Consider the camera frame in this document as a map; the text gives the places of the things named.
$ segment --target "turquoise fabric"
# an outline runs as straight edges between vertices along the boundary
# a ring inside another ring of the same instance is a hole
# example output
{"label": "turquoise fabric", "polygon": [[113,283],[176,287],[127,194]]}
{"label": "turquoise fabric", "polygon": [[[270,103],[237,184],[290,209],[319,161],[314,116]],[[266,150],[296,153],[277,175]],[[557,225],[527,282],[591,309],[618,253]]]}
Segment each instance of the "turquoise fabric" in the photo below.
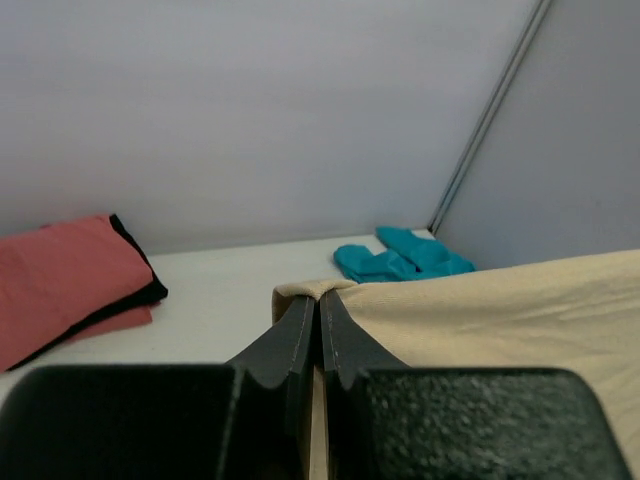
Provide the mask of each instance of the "turquoise fabric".
{"label": "turquoise fabric", "polygon": [[358,283],[426,280],[475,271],[469,260],[441,242],[417,237],[411,230],[378,227],[386,252],[373,255],[362,245],[344,245],[333,259],[343,275]]}

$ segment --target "beige fabric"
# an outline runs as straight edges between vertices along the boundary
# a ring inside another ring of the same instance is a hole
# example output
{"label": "beige fabric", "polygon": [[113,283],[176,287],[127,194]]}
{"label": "beige fabric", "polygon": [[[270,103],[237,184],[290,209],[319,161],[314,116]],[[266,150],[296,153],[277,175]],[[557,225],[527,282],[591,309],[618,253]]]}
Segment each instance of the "beige fabric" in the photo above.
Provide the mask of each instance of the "beige fabric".
{"label": "beige fabric", "polygon": [[274,312],[287,296],[318,299],[331,288],[361,327],[410,365],[579,373],[640,475],[640,250],[418,282],[287,285],[274,292]]}
{"label": "beige fabric", "polygon": [[309,480],[328,480],[329,439],[327,433],[327,400],[324,373],[313,369],[313,391],[311,409],[311,448],[309,455]]}

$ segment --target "folded pink fabric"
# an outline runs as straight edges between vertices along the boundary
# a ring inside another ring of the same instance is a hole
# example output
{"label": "folded pink fabric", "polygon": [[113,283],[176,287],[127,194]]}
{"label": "folded pink fabric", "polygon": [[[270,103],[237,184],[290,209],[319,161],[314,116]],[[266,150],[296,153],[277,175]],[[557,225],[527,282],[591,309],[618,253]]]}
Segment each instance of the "folded pink fabric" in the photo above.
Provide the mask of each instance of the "folded pink fabric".
{"label": "folded pink fabric", "polygon": [[[0,371],[152,279],[149,265],[107,215],[0,239]],[[147,314],[111,321],[139,324],[148,322]],[[107,328],[94,327],[94,334]]]}
{"label": "folded pink fabric", "polygon": [[84,340],[85,338],[95,337],[96,335],[102,335],[104,333],[115,332],[117,330],[125,330],[127,328],[141,327],[151,323],[153,318],[151,317],[151,308],[138,307],[127,312],[123,312],[115,317],[103,320],[100,323],[85,328],[80,333],[77,333],[71,337],[67,343],[75,342],[77,340]]}

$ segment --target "light gray wall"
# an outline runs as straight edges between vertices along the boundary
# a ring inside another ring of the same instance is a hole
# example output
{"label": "light gray wall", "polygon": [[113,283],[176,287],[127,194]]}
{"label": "light gray wall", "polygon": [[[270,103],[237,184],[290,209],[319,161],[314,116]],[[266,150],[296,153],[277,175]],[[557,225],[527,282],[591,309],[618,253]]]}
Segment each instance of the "light gray wall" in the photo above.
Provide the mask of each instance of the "light gray wall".
{"label": "light gray wall", "polygon": [[481,267],[640,248],[640,2],[556,0],[438,237]]}
{"label": "light gray wall", "polygon": [[533,0],[4,0],[0,234],[424,226]]}

